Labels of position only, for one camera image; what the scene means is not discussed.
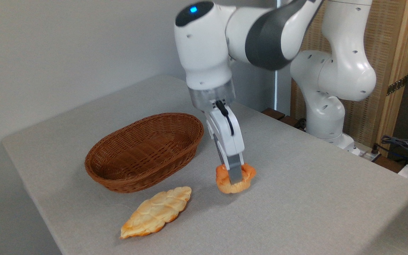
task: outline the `brown woven basket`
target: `brown woven basket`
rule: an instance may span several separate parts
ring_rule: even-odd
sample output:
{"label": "brown woven basket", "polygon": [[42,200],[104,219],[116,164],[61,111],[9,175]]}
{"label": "brown woven basket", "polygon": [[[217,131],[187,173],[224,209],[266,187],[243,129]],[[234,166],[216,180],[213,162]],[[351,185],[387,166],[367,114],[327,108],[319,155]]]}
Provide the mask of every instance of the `brown woven basket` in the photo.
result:
{"label": "brown woven basket", "polygon": [[89,151],[84,166],[111,191],[137,192],[186,166],[203,134],[201,121],[193,115],[152,115],[104,137]]}

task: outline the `pastry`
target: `pastry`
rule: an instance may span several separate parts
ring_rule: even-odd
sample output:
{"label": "pastry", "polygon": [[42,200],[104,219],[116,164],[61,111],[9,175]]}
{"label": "pastry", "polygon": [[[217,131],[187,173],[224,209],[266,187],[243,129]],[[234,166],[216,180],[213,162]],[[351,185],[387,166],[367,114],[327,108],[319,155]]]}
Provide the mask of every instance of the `pastry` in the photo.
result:
{"label": "pastry", "polygon": [[175,220],[190,199],[190,187],[177,187],[160,192],[141,203],[120,228],[120,238],[145,236],[160,231],[165,223]]}
{"label": "pastry", "polygon": [[238,193],[248,189],[251,184],[251,179],[256,175],[256,169],[247,163],[242,165],[242,181],[236,184],[231,184],[228,170],[226,170],[224,164],[218,166],[216,172],[218,189],[225,194]]}

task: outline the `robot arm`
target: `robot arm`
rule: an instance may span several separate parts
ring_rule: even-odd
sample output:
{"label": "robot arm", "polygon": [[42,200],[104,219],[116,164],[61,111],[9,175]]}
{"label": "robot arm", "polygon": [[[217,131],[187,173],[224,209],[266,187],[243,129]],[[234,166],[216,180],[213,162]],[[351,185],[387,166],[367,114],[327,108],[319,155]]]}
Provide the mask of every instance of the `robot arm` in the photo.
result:
{"label": "robot arm", "polygon": [[222,164],[235,184],[245,149],[236,116],[230,63],[277,70],[296,56],[322,0],[293,0],[277,9],[217,5],[185,7],[175,20],[175,41],[194,107],[204,112]]}
{"label": "robot arm", "polygon": [[290,66],[306,102],[306,132],[358,154],[353,139],[343,134],[345,109],[340,99],[361,101],[376,84],[375,71],[364,52],[364,29],[372,0],[328,1],[322,34],[331,54],[300,52]]}

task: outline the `gray table surface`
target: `gray table surface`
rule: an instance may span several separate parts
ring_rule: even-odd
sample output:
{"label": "gray table surface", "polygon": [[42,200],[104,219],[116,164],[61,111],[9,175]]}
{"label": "gray table surface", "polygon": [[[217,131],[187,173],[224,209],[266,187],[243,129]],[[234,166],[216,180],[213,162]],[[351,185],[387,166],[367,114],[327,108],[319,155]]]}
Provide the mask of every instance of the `gray table surface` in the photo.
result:
{"label": "gray table surface", "polygon": [[[74,254],[408,255],[408,179],[235,103],[243,154],[257,169],[251,187],[222,194],[219,158],[207,133],[196,157],[161,183],[110,192],[84,169],[91,147],[143,117],[185,112],[185,82],[157,76],[3,140],[58,247]],[[158,233],[120,240],[120,227],[145,199],[178,186],[187,209]]]}

